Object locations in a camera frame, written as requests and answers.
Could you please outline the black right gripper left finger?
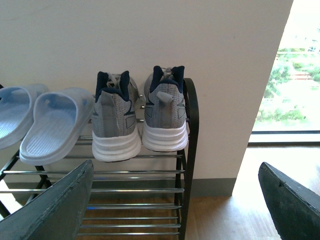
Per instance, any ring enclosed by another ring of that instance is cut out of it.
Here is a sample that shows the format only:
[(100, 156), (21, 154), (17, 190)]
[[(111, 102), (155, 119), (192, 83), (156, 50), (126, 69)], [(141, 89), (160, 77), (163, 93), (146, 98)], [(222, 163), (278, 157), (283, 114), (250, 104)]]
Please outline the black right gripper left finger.
[(0, 222), (2, 240), (74, 240), (91, 195), (94, 166), (87, 160)]

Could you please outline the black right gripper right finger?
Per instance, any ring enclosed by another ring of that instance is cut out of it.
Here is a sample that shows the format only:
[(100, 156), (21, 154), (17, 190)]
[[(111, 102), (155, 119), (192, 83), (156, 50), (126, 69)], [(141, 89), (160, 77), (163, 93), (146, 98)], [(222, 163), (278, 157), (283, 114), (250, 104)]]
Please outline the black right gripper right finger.
[(282, 240), (320, 238), (320, 196), (267, 162), (258, 170), (262, 194)]

